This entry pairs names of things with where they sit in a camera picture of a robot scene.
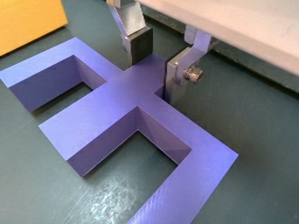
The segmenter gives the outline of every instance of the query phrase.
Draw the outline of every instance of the floor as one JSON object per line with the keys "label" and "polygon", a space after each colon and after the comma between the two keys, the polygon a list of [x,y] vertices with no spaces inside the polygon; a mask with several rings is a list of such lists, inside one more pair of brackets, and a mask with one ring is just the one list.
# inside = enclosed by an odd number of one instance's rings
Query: floor
{"label": "floor", "polygon": [[[0,58],[0,71],[72,37],[121,69],[127,55],[104,1],[63,0],[69,24]],[[186,43],[155,21],[153,52],[170,58]],[[204,76],[174,106],[239,154],[192,224],[299,223],[298,94],[216,53]],[[37,125],[89,93],[76,86],[29,113],[0,81],[0,223],[127,223],[176,167],[135,134],[80,178]]]}

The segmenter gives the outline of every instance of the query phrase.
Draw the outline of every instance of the white surface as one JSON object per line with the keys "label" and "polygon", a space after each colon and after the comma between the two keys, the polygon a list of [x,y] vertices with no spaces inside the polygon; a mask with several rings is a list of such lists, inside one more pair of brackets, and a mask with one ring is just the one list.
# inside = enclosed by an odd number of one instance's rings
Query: white surface
{"label": "white surface", "polygon": [[299,76],[298,0],[136,0]]}

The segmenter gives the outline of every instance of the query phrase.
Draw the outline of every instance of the purple foam block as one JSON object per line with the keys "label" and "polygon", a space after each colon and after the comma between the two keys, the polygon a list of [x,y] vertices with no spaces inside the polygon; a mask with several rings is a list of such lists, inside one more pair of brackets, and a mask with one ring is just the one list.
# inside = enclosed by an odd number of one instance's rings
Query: purple foam block
{"label": "purple foam block", "polygon": [[140,131],[178,168],[129,223],[191,223],[238,154],[159,96],[164,60],[149,56],[124,72],[76,38],[1,72],[33,110],[80,82],[95,89],[40,125],[83,176]]}

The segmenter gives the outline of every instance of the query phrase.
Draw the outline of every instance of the metal bracket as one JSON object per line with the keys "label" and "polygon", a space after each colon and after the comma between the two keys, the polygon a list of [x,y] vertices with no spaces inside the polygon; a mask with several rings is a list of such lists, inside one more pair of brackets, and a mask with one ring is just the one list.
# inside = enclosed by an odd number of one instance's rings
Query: metal bracket
{"label": "metal bracket", "polygon": [[132,0],[107,0],[107,4],[132,66],[153,52],[153,31],[145,26],[140,3]]}
{"label": "metal bracket", "polygon": [[184,41],[192,45],[167,62],[164,99],[172,103],[184,93],[186,80],[196,82],[203,71],[196,67],[203,55],[219,43],[204,31],[186,25]]}

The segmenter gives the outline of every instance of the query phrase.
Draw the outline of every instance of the screw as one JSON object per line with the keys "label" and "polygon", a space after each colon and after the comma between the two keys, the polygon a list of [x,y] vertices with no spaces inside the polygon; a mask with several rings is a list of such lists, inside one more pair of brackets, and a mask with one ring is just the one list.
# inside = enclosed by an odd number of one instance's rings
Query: screw
{"label": "screw", "polygon": [[200,80],[203,71],[196,66],[191,66],[184,70],[183,74],[184,79],[195,83]]}

